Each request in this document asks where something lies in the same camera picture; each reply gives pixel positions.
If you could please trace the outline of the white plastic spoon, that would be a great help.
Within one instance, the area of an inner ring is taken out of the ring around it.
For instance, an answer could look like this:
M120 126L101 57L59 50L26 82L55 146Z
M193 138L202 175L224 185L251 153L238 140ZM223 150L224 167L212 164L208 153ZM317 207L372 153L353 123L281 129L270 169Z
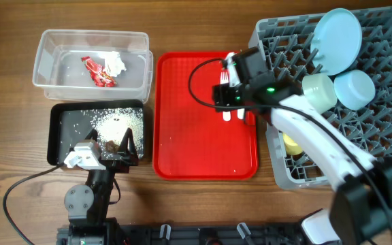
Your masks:
M238 117L238 119L240 119L240 120L244 120L244 117L245 117L245 109L238 109L237 110L237 117Z

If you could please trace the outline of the white plastic fork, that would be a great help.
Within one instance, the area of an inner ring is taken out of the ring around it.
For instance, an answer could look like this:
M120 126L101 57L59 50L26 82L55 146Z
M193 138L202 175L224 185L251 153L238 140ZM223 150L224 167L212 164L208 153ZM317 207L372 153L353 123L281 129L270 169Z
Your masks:
M226 71L222 71L220 74L220 83L228 84L229 83L229 75ZM223 120L225 122L229 122L231 120L231 112L223 111Z

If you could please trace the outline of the rice and food scraps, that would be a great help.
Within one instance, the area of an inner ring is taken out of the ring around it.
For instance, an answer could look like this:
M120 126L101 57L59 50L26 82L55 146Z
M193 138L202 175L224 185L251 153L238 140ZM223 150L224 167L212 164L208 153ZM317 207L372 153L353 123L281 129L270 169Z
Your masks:
M84 140L93 129L98 132L97 143L103 160L115 157L105 149L105 145L108 142L119 145L127 129L133 132L138 157L144 156L144 113L141 108L66 111L62 113L59 125L59 162L66 158L70 148Z

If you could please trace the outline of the red snack wrapper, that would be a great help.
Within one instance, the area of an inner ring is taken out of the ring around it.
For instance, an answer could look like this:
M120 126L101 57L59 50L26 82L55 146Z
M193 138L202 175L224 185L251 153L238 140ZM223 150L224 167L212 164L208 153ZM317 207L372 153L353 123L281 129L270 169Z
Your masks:
M81 58L84 66L87 68L91 79L96 87L115 87L115 80L105 72L105 68L94 62L91 57L85 56Z

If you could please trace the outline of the white napkin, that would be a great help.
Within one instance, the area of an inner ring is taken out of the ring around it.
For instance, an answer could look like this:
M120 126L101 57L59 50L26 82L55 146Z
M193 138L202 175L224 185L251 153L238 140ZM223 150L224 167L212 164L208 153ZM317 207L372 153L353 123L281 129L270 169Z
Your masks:
M105 60L105 72L107 75L117 77L122 71L126 71L127 68L123 63L119 52L107 52L104 55Z

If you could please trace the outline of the yellow cup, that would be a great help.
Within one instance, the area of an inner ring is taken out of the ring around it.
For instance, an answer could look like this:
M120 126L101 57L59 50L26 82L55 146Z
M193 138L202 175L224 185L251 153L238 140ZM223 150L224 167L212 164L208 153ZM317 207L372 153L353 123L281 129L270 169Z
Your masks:
M287 134L283 133L282 139L287 154L295 156L303 152L303 149L296 142L294 142Z

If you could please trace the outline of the green bowl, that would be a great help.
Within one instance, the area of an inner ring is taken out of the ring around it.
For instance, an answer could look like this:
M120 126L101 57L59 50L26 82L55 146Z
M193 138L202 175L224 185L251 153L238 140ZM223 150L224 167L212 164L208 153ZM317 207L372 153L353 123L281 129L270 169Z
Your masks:
M338 102L333 82L324 73L304 76L301 85L304 96L319 114L332 109Z

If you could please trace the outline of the light blue plate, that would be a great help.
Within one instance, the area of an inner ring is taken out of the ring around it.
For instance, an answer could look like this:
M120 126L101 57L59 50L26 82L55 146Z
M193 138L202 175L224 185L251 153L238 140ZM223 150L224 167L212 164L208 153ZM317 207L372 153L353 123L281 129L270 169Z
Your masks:
M311 41L315 67L328 76L349 68L362 45L362 30L357 17L349 10L337 8L327 12L317 23Z

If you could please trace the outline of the light blue bowl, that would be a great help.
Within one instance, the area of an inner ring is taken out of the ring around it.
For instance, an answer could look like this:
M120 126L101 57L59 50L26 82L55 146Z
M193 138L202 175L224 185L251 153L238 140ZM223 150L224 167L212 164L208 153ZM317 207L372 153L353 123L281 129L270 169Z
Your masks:
M336 76L333 85L340 103L354 111L364 108L376 95L371 77L357 69Z

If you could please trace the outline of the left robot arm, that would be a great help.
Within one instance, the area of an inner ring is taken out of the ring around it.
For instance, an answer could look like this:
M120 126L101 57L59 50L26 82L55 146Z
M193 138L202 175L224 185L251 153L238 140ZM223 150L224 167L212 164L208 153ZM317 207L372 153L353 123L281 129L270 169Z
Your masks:
M68 168L80 167L88 172L87 181L71 187L64 198L69 228L57 233L57 244L129 244L129 238L115 218L108 218L113 188L118 188L115 175L127 174L138 165L133 132L127 129L117 148L117 158L103 160L97 143L98 132L92 129L84 140L69 150L64 160Z

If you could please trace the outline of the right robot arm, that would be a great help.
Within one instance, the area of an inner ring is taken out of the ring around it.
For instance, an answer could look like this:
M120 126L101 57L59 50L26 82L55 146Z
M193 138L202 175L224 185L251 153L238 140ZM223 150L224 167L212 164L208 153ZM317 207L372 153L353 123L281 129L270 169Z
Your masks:
M360 244L392 232L392 159L377 159L327 122L295 86L279 82L259 49L220 60L229 81L213 88L218 111L244 108L286 133L318 165L335 195L301 222L312 244Z

